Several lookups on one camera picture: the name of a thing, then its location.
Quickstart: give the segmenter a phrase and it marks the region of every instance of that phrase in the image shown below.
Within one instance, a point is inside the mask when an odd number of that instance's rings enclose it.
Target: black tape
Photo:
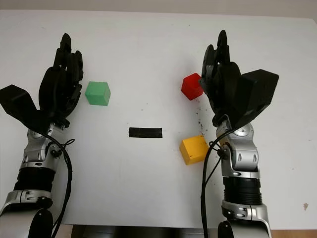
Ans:
[[[162,128],[139,128],[130,127],[129,137],[138,138],[163,138]]]

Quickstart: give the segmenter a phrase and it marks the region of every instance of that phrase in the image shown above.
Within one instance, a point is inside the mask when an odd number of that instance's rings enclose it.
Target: metal joint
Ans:
[[[229,220],[248,220],[263,222],[268,231],[270,231],[267,215],[267,207],[263,205],[243,205],[222,201],[223,215]]]
[[[41,200],[52,200],[52,194],[44,190],[15,190],[8,193],[0,215],[12,204],[38,203]]]
[[[231,128],[229,121],[222,122],[217,129],[217,136]],[[225,177],[239,177],[259,179],[259,154],[253,143],[253,127],[249,123],[234,133],[220,140],[224,158],[221,160],[222,175]]]
[[[51,123],[48,130],[48,135],[61,141],[62,129]],[[25,167],[45,167],[56,171],[59,157],[51,154],[52,150],[58,149],[55,144],[50,144],[49,139],[44,136],[28,130],[28,144],[24,149],[23,161],[20,168]]]

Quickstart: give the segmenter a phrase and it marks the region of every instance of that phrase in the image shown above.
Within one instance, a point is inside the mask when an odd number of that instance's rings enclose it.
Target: red cube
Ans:
[[[183,80],[182,92],[189,100],[193,100],[203,94],[203,89],[199,84],[200,76],[197,73],[187,76]]]

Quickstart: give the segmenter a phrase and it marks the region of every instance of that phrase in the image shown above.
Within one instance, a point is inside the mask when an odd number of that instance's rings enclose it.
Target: green cube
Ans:
[[[90,105],[107,106],[110,99],[110,89],[107,83],[90,81],[85,95]]]

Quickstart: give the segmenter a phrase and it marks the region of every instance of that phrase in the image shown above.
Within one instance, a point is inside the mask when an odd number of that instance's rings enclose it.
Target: yellow cube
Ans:
[[[197,163],[205,159],[208,151],[208,145],[203,135],[197,135],[182,140],[179,146],[180,152],[187,165]]]

